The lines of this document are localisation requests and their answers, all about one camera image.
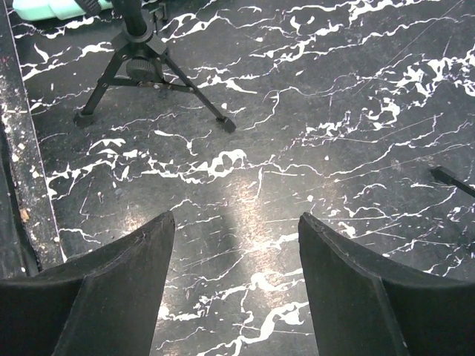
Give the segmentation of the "black slim tripod stand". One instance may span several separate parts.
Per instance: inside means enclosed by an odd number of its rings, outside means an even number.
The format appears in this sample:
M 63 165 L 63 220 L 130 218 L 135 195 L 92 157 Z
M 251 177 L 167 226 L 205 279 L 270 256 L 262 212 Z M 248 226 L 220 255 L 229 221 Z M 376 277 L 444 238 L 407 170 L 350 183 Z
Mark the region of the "black slim tripod stand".
M 142 9 L 140 1 L 112 1 L 122 17 L 121 32 L 113 38 L 114 54 L 81 111 L 75 113 L 76 126 L 88 127 L 93 113 L 110 86 L 150 87 L 194 94 L 214 115 L 223 129 L 232 133 L 234 122 L 224 116 L 171 59 L 167 46 L 158 36 L 158 22 L 168 19 L 166 5 L 156 10 Z

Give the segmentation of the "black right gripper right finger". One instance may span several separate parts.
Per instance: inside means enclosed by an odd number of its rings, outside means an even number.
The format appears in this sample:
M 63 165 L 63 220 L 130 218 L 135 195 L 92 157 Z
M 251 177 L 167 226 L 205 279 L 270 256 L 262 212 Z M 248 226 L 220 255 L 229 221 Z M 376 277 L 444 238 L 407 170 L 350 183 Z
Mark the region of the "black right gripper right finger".
M 474 284 L 427 274 L 309 213 L 300 258 L 320 355 L 473 355 Z

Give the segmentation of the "black shock mount tripod stand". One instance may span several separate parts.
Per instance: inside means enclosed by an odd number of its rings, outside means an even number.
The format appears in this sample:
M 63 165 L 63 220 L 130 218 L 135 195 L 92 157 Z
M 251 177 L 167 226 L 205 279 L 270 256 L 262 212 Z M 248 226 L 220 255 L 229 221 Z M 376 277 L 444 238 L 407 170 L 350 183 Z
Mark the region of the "black shock mount tripod stand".
M 438 182 L 445 185 L 454 186 L 471 197 L 475 197 L 474 189 L 462 180 L 458 179 L 454 172 L 448 170 L 443 166 L 437 166 L 430 169 L 431 176 Z

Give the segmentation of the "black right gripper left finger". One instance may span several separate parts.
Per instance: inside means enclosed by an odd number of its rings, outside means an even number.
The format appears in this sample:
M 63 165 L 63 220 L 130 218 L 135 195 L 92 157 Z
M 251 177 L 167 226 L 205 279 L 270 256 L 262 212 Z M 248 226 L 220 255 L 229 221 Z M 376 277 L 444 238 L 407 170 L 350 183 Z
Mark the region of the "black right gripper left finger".
M 164 212 L 34 277 L 1 281 L 2 355 L 149 355 L 174 244 Z

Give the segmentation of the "mint green toy microphone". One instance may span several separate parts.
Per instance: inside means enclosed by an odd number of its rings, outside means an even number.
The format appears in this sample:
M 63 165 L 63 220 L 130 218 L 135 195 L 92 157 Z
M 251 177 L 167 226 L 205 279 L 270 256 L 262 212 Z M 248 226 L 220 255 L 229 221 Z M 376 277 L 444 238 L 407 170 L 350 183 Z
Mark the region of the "mint green toy microphone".
M 13 9 L 21 19 L 41 21 L 58 18 L 71 19 L 77 16 L 97 16 L 103 10 L 113 7 L 111 1 L 74 0 L 14 0 Z

